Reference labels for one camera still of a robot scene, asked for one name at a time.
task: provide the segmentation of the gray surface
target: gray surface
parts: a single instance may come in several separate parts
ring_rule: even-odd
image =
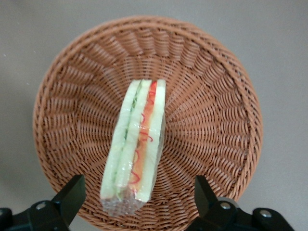
[[[242,61],[260,99],[264,144],[239,206],[276,209],[307,230],[306,0],[0,1],[0,207],[17,213],[54,195],[32,138],[35,96],[53,58],[93,26],[136,14],[194,23]],[[96,229],[76,218],[71,230]]]

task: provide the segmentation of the black clamp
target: black clamp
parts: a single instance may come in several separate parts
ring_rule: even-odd
[[[186,231],[294,231],[275,210],[256,208],[250,215],[231,199],[218,200],[204,176],[195,179],[194,197],[200,217]]]
[[[37,202],[17,215],[0,208],[0,231],[68,231],[85,199],[85,178],[75,175],[51,201]]]

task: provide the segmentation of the wicker basket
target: wicker basket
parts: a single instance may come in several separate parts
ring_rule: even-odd
[[[133,79],[167,82],[165,146],[152,200],[135,216],[102,210],[99,189],[117,116]],[[237,58],[195,26],[130,17],[91,29],[54,60],[37,95],[38,157],[54,190],[86,177],[79,215],[103,230],[183,230],[198,216],[194,177],[237,200],[262,144],[259,103]]]

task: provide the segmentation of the woven basket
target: woven basket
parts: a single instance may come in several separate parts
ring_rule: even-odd
[[[167,82],[165,146],[150,202],[110,217],[99,191],[113,130],[133,79]],[[33,129],[53,189],[86,177],[79,215],[103,230],[183,230],[198,216],[194,178],[237,200],[262,144],[259,103],[237,58],[195,26],[130,17],[91,29],[54,60],[38,91]]]

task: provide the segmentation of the screw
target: screw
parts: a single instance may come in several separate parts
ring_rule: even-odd
[[[265,209],[262,209],[262,210],[260,211],[260,214],[261,214],[262,216],[264,216],[265,218],[271,218],[271,213],[270,213],[269,211],[265,210]]]
[[[40,209],[44,208],[45,206],[46,206],[45,203],[42,202],[42,203],[40,203],[40,204],[38,204],[38,205],[36,206],[36,209],[37,209],[37,210],[40,210]]]
[[[221,206],[223,209],[230,209],[230,208],[231,208],[231,206],[230,206],[227,202],[222,202],[222,203],[220,204],[220,206]]]

